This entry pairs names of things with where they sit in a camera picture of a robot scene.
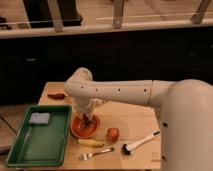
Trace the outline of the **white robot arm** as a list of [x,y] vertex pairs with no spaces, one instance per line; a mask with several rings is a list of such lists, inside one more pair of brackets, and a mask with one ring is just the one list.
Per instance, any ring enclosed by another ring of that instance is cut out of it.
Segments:
[[161,170],[213,171],[213,85],[195,79],[96,82],[79,68],[64,90],[83,113],[94,98],[160,110]]

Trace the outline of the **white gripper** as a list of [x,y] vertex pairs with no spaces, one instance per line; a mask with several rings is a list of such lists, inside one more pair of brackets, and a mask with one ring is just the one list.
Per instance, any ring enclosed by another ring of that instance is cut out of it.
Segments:
[[93,116],[93,101],[75,101],[74,107],[79,113],[80,117],[86,115],[88,118]]

